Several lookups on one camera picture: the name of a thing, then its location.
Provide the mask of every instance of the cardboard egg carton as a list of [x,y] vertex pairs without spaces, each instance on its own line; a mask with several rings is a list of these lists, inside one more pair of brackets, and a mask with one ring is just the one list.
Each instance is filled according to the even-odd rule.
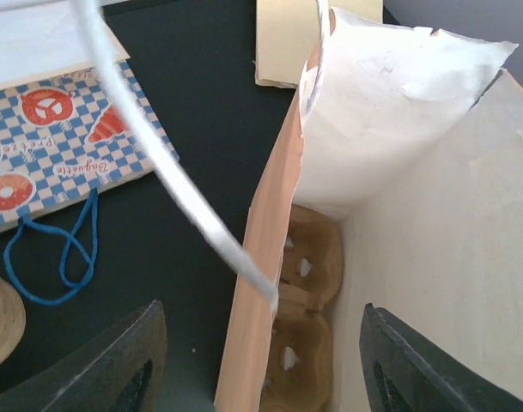
[[341,286],[343,260],[338,225],[292,205],[260,412],[319,412],[330,399],[333,345],[321,313]]

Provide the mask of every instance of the black plastic object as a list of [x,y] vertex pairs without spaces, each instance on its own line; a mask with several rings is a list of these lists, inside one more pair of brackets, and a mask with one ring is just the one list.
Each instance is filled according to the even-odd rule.
[[167,353],[159,301],[0,395],[0,411],[150,412]]
[[523,412],[521,400],[386,309],[366,305],[360,350],[372,412]]

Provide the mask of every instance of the croissant print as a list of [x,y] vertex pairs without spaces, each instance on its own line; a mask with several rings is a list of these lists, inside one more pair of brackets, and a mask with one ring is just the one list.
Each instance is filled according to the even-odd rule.
[[88,142],[109,140],[128,130],[127,124],[120,118],[114,106],[110,106],[100,115],[93,132],[88,137]]

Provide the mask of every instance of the white paper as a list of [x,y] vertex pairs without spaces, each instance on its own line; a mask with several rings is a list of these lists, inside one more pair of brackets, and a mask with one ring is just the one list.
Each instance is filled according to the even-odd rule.
[[315,70],[301,78],[306,144],[295,197],[339,214],[379,190],[456,124],[516,45],[360,25],[334,11],[325,77],[309,118],[304,96]]
[[[514,46],[429,30],[361,36],[339,23],[334,66],[302,119],[294,198],[344,218],[331,410],[369,412],[358,351],[367,303],[523,400],[523,90],[502,72],[469,110]],[[378,38],[393,59],[370,57],[386,53]],[[420,44],[435,61],[418,67]]]
[[[128,58],[110,34],[114,60]],[[0,12],[0,89],[93,65],[68,1]]]

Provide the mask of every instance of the white wall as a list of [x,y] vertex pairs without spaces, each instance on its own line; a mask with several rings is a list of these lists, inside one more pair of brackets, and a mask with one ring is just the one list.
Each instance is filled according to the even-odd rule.
[[443,28],[465,36],[520,44],[506,67],[523,86],[523,0],[385,0],[405,26]]

